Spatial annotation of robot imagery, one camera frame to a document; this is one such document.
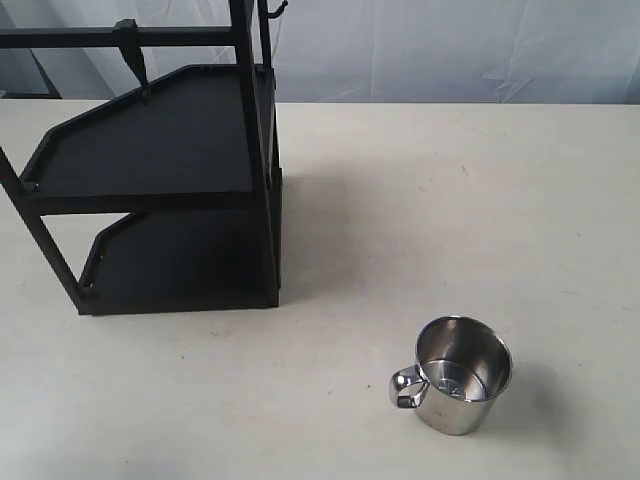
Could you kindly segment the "stainless steel mug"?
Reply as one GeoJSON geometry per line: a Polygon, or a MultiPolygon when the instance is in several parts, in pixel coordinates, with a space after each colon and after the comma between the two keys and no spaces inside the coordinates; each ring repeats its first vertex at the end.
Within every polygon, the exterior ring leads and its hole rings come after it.
{"type": "Polygon", "coordinates": [[[389,397],[440,433],[466,435],[483,423],[512,369],[510,351],[492,328],[466,316],[443,316],[421,330],[414,363],[391,376],[389,397]]]}

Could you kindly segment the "black two-tier metal rack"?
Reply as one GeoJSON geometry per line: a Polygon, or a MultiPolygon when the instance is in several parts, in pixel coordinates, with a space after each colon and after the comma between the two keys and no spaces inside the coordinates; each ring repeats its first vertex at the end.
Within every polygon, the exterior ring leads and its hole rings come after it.
{"type": "MultiPolygon", "coordinates": [[[[2,186],[82,315],[279,303],[282,169],[269,23],[141,27],[140,84],[52,127],[2,186]]],[[[5,30],[5,49],[115,47],[106,27],[5,30]]]]}

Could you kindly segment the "black side hook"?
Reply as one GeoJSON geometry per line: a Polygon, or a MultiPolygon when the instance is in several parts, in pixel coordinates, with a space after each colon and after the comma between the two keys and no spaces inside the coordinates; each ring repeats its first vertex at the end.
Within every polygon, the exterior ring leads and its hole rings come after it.
{"type": "Polygon", "coordinates": [[[275,20],[278,19],[289,5],[288,0],[281,0],[278,7],[270,11],[267,0],[258,0],[259,18],[261,20],[275,20]]]}

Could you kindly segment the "white backdrop curtain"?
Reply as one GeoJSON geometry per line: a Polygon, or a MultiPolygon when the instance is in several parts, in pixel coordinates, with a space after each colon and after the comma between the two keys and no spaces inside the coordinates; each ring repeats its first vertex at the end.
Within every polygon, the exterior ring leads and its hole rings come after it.
{"type": "MultiPolygon", "coordinates": [[[[227,1],[1,1],[1,29],[229,23],[227,1]]],[[[280,102],[639,105],[639,1],[289,1],[280,102]]],[[[1,50],[1,95],[110,99],[117,49],[1,50]]]]}

